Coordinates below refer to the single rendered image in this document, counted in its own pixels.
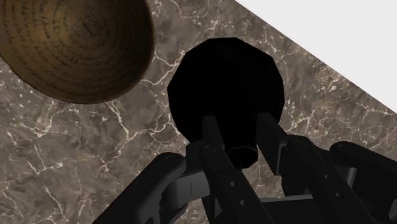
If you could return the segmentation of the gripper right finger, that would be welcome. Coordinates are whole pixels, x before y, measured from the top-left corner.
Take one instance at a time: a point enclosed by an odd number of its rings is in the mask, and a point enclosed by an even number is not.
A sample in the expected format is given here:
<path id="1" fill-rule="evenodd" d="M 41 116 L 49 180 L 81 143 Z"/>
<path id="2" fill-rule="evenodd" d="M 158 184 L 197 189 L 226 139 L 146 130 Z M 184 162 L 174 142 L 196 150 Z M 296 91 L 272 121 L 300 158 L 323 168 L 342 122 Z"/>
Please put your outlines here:
<path id="1" fill-rule="evenodd" d="M 309 191 L 326 224 L 397 224 L 397 161 L 347 141 L 322 150 L 268 113 L 257 116 L 256 142 L 285 194 Z"/>

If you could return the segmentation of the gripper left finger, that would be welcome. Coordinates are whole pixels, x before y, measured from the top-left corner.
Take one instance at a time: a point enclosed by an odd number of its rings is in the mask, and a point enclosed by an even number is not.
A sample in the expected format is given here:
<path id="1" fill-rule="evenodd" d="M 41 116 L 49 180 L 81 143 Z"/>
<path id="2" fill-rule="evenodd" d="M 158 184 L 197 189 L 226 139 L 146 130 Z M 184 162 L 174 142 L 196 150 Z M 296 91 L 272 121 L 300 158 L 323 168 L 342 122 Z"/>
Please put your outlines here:
<path id="1" fill-rule="evenodd" d="M 157 155 L 93 224 L 175 224 L 197 199 L 212 224 L 275 224 L 224 151 L 215 117 L 202 124 L 203 139 L 186 156 Z"/>

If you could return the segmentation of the black round vase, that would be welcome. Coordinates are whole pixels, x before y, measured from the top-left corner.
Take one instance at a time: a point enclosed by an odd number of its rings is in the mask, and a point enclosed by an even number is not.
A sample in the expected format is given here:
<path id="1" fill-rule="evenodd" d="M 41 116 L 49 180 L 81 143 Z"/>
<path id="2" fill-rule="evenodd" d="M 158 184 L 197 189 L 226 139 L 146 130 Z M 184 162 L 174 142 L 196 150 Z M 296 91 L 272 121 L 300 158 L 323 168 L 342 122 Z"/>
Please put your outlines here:
<path id="1" fill-rule="evenodd" d="M 168 87 L 169 109 L 189 142 L 202 139 L 202 119 L 215 116 L 226 154 L 238 169 L 258 161 L 258 113 L 276 121 L 284 83 L 274 59 L 236 38 L 211 38 L 185 53 Z"/>

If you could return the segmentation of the brown wooden bowl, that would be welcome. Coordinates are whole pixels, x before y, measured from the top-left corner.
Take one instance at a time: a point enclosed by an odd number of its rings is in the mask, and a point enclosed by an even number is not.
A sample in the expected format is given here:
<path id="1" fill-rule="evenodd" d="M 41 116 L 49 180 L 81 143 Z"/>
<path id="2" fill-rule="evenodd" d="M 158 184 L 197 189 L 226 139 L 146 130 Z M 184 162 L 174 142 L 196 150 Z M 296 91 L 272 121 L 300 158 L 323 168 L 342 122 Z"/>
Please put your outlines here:
<path id="1" fill-rule="evenodd" d="M 0 58 L 54 99 L 116 99 L 144 78 L 154 51 L 148 0 L 0 0 Z"/>

